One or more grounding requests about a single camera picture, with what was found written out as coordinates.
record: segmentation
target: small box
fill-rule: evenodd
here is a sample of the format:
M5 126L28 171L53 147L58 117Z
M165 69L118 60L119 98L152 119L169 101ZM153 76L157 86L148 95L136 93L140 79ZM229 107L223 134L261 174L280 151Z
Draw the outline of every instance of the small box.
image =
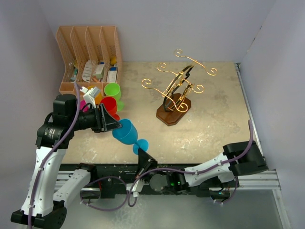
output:
M108 71L107 83L115 83L118 71L116 67L112 67Z
M99 65L96 66L95 71L93 73L93 77L101 80L104 77L104 63L100 63Z

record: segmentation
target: brown wooden base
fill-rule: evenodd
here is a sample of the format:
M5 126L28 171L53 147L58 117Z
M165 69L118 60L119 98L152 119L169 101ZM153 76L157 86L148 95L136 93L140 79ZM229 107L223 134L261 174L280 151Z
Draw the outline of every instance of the brown wooden base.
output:
M181 94L176 93L173 95L173 100L176 102L180 98ZM191 108L191 100L188 98L185 98L184 103L188 105L188 110ZM176 125L180 119L187 113L187 112L179 112L179 111L170 111L170 112L165 112L163 105L161 105L157 109L157 118L159 118L162 122L167 124L168 126L170 125Z

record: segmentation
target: white wall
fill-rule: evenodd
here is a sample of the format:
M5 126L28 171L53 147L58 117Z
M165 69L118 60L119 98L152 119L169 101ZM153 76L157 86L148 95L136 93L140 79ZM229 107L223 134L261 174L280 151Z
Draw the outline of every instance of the white wall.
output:
M0 1L0 227L16 228L35 163L36 131L52 111L64 72L36 0Z
M305 227L304 64L305 1L278 0L243 58L241 76L294 229Z
M275 0L39 0L60 25L117 25L123 60L240 62Z

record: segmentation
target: green cup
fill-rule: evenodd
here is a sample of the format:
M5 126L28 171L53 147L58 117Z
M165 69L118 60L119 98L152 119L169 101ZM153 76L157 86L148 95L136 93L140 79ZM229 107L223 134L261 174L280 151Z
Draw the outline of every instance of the green cup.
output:
M120 101L121 88L117 83L109 83L104 87L106 96L114 98L118 103L118 111L121 111L124 107L124 103Z

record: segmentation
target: beige table surface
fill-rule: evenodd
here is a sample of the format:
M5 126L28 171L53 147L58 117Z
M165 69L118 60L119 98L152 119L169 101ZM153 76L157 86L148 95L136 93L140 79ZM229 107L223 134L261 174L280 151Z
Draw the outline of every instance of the beige table surface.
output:
M232 62L209 62L218 69L209 76L196 65L190 82L204 85L204 92L191 92L191 109L177 125L166 126L156 118L163 98L155 90L141 86L143 78L164 91L173 74L156 69L157 62L125 62L121 79L125 107L118 115L130 119L139 139L149 142L148 153L159 163L203 163L223 151L222 146L249 139L248 111ZM189 62L169 62L166 69L178 72ZM62 163L137 163L132 146L121 144L112 133L95 134L91 130L75 132Z

